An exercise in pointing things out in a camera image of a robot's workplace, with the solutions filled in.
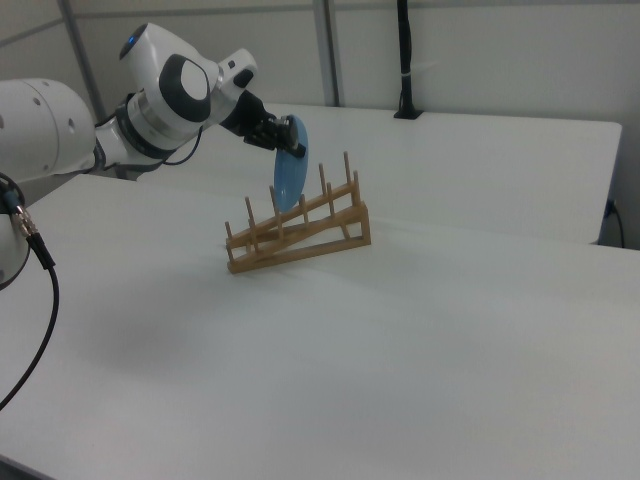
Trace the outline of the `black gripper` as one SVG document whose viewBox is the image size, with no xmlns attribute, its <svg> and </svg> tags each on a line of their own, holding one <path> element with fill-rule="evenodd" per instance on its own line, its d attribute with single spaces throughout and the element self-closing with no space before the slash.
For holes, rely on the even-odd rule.
<svg viewBox="0 0 640 480">
<path fill-rule="evenodd" d="M 267 112 L 263 102 L 251 92 L 243 92 L 231 111 L 220 125 L 244 142 L 267 150 L 284 152 L 297 159 L 308 153 L 306 127 L 300 118 L 287 115 L 278 125 L 276 116 Z"/>
</svg>

